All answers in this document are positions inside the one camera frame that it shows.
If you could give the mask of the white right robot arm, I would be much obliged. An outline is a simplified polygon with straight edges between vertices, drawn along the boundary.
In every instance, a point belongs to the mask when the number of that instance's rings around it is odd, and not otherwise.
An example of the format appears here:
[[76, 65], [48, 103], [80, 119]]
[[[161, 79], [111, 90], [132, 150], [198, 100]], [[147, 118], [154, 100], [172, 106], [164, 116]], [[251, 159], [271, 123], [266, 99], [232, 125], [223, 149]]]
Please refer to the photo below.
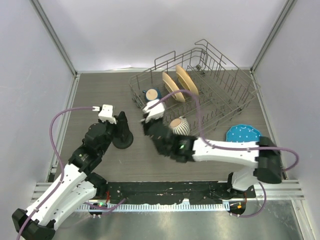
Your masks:
[[281, 154], [267, 137], [261, 137], [257, 142], [213, 141], [174, 134], [161, 119], [141, 124], [158, 154], [176, 162], [217, 161], [242, 165], [243, 169], [228, 175], [225, 190], [230, 197], [238, 197], [258, 182], [282, 182]]

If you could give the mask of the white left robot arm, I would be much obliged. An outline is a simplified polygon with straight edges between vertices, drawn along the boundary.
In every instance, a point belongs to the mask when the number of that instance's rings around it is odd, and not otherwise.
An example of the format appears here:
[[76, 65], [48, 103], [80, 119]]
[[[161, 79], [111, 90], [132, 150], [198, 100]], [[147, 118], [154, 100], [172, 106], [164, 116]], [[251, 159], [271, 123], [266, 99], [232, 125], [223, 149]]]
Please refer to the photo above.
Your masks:
[[93, 170], [116, 134], [116, 124], [92, 124], [60, 177], [26, 210], [18, 208], [12, 220], [18, 237], [26, 240], [51, 240], [61, 224], [82, 204], [107, 192], [107, 181]]

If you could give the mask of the cream plate front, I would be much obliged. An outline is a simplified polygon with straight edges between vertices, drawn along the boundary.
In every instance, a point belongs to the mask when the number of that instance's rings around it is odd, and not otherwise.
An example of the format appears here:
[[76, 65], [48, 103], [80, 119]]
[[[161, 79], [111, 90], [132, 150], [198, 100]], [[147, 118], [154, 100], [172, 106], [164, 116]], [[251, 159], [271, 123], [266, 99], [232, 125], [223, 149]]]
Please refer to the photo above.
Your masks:
[[[162, 73], [162, 81], [164, 82], [164, 86], [169, 93], [173, 93], [179, 90], [177, 84], [166, 72]], [[185, 97], [181, 92], [172, 94], [172, 97], [178, 102], [181, 102], [181, 103], [186, 102]]]

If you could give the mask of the cream plate rear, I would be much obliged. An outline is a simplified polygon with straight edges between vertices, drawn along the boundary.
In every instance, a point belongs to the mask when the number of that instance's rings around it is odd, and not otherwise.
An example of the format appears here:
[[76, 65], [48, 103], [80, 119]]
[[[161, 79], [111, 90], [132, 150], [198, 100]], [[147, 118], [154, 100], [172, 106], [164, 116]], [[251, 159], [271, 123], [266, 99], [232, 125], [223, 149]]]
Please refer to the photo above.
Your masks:
[[175, 72], [177, 75], [177, 79], [179, 83], [182, 85], [182, 87], [185, 90], [189, 90], [190, 92], [198, 96], [198, 88], [196, 87], [195, 83], [193, 82], [189, 74], [180, 65], [175, 66]]

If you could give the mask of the cream plate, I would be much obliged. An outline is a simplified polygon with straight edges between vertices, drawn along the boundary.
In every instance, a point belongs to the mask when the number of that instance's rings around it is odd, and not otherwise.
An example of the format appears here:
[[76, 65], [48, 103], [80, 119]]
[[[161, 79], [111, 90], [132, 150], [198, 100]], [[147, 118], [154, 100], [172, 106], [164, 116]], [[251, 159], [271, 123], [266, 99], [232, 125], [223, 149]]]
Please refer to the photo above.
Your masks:
[[196, 87], [195, 83], [193, 82], [189, 74], [180, 65], [175, 66], [175, 72], [177, 75], [177, 79], [179, 83], [182, 85], [182, 87], [185, 90], [189, 90], [190, 92], [198, 96], [198, 88]]
[[[166, 72], [162, 73], [162, 81], [164, 82], [164, 86], [169, 93], [173, 93], [179, 90], [177, 84]], [[172, 97], [178, 102], [181, 102], [181, 103], [186, 102], [185, 97], [181, 92], [172, 94]]]

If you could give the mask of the blue mug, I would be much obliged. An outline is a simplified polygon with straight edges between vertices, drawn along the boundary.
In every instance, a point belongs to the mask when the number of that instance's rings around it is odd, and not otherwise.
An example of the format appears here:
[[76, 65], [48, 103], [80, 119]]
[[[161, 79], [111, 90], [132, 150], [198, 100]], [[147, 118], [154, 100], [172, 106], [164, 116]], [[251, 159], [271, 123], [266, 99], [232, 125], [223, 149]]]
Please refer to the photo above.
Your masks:
[[147, 102], [162, 98], [162, 95], [157, 88], [150, 88], [148, 90], [143, 90], [142, 93], [144, 94], [144, 98]]

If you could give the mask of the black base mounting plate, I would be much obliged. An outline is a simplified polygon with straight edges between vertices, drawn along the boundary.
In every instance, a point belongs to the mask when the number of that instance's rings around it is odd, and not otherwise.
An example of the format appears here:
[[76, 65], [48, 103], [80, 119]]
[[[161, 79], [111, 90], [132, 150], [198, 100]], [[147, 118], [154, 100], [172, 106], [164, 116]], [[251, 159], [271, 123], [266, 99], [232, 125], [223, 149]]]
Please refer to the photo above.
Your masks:
[[242, 192], [231, 189], [224, 181], [109, 182], [106, 192], [111, 204], [125, 199], [125, 204], [132, 205], [179, 205], [184, 199], [188, 199], [191, 205], [204, 205], [256, 197], [252, 185]]

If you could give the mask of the blue polka dot plate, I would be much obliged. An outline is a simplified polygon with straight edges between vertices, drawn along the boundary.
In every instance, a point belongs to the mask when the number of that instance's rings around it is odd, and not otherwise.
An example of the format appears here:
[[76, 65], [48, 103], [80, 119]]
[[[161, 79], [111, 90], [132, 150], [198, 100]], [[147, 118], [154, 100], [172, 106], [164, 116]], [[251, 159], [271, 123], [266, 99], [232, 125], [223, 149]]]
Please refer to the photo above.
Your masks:
[[253, 126], [247, 124], [238, 124], [232, 126], [226, 132], [225, 141], [232, 143], [257, 142], [261, 136], [261, 132]]

